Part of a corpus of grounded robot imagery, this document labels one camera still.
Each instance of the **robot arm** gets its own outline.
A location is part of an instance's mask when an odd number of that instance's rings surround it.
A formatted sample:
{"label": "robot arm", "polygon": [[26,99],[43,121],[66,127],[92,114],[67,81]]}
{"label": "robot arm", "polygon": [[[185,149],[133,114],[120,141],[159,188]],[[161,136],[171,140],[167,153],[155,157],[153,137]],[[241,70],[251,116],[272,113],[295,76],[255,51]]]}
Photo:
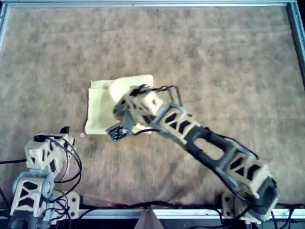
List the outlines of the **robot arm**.
{"label": "robot arm", "polygon": [[48,229],[66,217],[78,217],[80,196],[74,191],[54,189],[55,178],[60,176],[64,164],[69,166],[73,155],[74,139],[68,132],[64,127],[56,135],[39,133],[25,146],[29,171],[21,172],[13,184],[14,199],[8,228],[23,228],[26,224],[29,229]]}
{"label": "robot arm", "polygon": [[[238,197],[239,213],[248,208],[249,217],[266,221],[278,196],[276,182],[268,166],[241,143],[199,124],[180,104],[165,103],[156,94],[165,91],[165,88],[150,88],[146,85],[132,87],[122,97],[113,111],[121,122],[107,130],[113,141],[132,135],[132,127],[137,123],[150,127],[147,131],[153,130],[172,139],[211,169]],[[223,156],[218,160],[210,158],[195,144],[199,138],[220,148],[224,152]]]}

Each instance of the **beige plastic part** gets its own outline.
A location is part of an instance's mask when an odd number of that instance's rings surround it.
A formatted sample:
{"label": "beige plastic part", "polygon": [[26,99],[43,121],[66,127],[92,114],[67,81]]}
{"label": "beige plastic part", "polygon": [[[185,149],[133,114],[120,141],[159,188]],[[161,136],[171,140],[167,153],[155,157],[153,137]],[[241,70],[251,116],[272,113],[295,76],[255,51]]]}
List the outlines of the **beige plastic part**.
{"label": "beige plastic part", "polygon": [[262,183],[272,177],[268,165],[243,153],[236,154],[225,172],[238,181],[243,191],[255,198],[259,198],[257,191]]}
{"label": "beige plastic part", "polygon": [[[149,123],[157,115],[160,108],[164,106],[164,102],[155,92],[139,94],[135,97],[130,96],[129,94],[134,88],[137,87],[131,87],[130,91],[118,102],[118,105],[127,106],[133,119],[137,123],[149,126]],[[168,130],[182,145],[186,144],[184,137],[187,133],[194,126],[200,126],[200,124],[192,117],[177,108],[171,108],[167,111],[164,117],[159,121],[158,125]]]}
{"label": "beige plastic part", "polygon": [[[270,217],[272,209],[276,206],[278,198],[275,198],[274,202],[264,215],[264,221],[267,221]],[[222,194],[222,214],[227,219],[232,219],[234,216],[241,214],[248,206],[245,202],[241,201],[239,198],[235,197],[233,193],[223,193]],[[261,221],[251,216],[249,212],[246,212],[240,220],[244,220],[246,224],[257,223],[261,224]]]}
{"label": "beige plastic part", "polygon": [[192,117],[176,108],[171,108],[160,120],[159,125],[175,135],[183,145],[186,144],[184,138],[190,130],[194,126],[200,126]]}
{"label": "beige plastic part", "polygon": [[[62,192],[59,192],[59,191],[54,191],[53,192],[54,194],[56,194],[56,196],[61,196],[62,195]],[[68,193],[68,195],[66,197],[63,197],[59,200],[59,202],[61,202],[61,204],[63,204],[65,206],[65,201],[64,200],[67,200],[68,199],[68,205],[66,208],[68,208],[68,213],[70,215],[70,218],[71,219],[77,219],[79,217],[79,212],[80,212],[80,195],[78,195],[76,192],[72,191],[70,193]],[[58,209],[62,209],[62,207],[58,204],[58,203],[55,203],[54,204],[54,208],[58,208]],[[60,215],[57,213],[57,212],[54,212],[54,214],[52,215],[52,219],[55,219],[57,217],[59,217]],[[52,225],[55,225],[57,223],[57,221],[60,221],[60,220],[65,220],[65,219],[68,219],[67,216],[65,217],[62,217],[60,219],[55,219],[51,222]]]}
{"label": "beige plastic part", "polygon": [[[62,136],[71,145],[74,141],[68,134],[58,134],[57,136]],[[56,139],[56,141],[62,146],[65,143],[63,139]],[[45,142],[30,140],[25,145],[24,150],[28,168],[45,170],[53,173],[53,177],[56,177],[60,173],[64,163],[67,162],[67,153],[48,139]]]}
{"label": "beige plastic part", "polygon": [[[106,135],[106,129],[119,123],[113,116],[114,106],[129,91],[131,86],[147,84],[153,86],[152,75],[122,77],[116,80],[92,81],[89,88],[88,120],[85,132],[88,135]],[[145,129],[137,125],[132,130]]]}
{"label": "beige plastic part", "polygon": [[124,104],[127,106],[133,119],[137,123],[147,126],[148,123],[146,123],[144,116],[151,122],[154,119],[151,115],[157,115],[159,109],[163,105],[163,100],[160,99],[155,92],[140,94],[136,97],[129,96],[134,88],[137,87],[131,87],[129,92],[118,102],[118,105]]}
{"label": "beige plastic part", "polygon": [[19,180],[10,210],[11,216],[16,210],[33,212],[34,217],[40,216],[46,209],[45,202],[39,207],[43,182],[44,178],[36,177],[23,177]]}

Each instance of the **metal frame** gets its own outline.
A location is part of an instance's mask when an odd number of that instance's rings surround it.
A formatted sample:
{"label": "metal frame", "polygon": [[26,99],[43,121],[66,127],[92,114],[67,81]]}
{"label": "metal frame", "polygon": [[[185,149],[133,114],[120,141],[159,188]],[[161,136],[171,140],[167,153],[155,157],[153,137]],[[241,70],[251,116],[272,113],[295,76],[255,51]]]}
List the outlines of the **metal frame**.
{"label": "metal frame", "polygon": [[[305,31],[297,0],[4,0],[0,12],[0,51],[3,45],[10,10],[14,8],[75,7],[209,7],[209,6],[286,6],[305,87]],[[218,219],[217,212],[207,209],[155,209],[159,219]],[[288,209],[274,209],[276,219],[286,219]],[[84,219],[138,219],[141,209],[99,209]],[[305,219],[305,209],[296,209],[293,219]]]}
{"label": "metal frame", "polygon": [[[208,209],[154,209],[158,219],[219,219],[216,211]],[[142,209],[97,209],[89,212],[83,219],[138,219]],[[289,209],[273,209],[276,219],[287,219]],[[305,219],[305,209],[296,209],[292,219]]]}
{"label": "metal frame", "polygon": [[6,27],[10,17],[11,5],[4,3],[0,12],[0,52],[2,49]]}
{"label": "metal frame", "polygon": [[292,36],[295,41],[303,86],[305,88],[305,31],[297,2],[293,2],[287,5],[287,13],[290,20]]}

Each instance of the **brown carpet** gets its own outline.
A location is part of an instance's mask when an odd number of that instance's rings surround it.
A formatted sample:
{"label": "brown carpet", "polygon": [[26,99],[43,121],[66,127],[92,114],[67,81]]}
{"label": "brown carpet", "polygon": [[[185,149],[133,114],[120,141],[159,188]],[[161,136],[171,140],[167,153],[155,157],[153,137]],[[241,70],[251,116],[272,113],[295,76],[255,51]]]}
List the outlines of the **brown carpet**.
{"label": "brown carpet", "polygon": [[[305,93],[284,7],[12,9],[0,69],[0,160],[70,125],[87,203],[214,203],[226,190],[157,134],[79,137],[90,80],[139,74],[176,84],[199,122],[257,152],[281,202],[305,201]],[[8,197],[24,170],[0,166]]]}

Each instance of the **towel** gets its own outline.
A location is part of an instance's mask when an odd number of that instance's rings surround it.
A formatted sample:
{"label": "towel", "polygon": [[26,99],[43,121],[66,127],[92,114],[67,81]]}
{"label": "towel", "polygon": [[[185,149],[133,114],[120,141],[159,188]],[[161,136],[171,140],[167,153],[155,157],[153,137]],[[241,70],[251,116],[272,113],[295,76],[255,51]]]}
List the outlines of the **towel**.
{"label": "towel", "polygon": [[[116,80],[91,81],[88,100],[88,120],[85,133],[88,135],[105,135],[106,129],[119,123],[113,116],[113,108],[131,86],[147,84],[153,86],[152,75],[122,77]],[[132,131],[146,129],[137,124]]]}

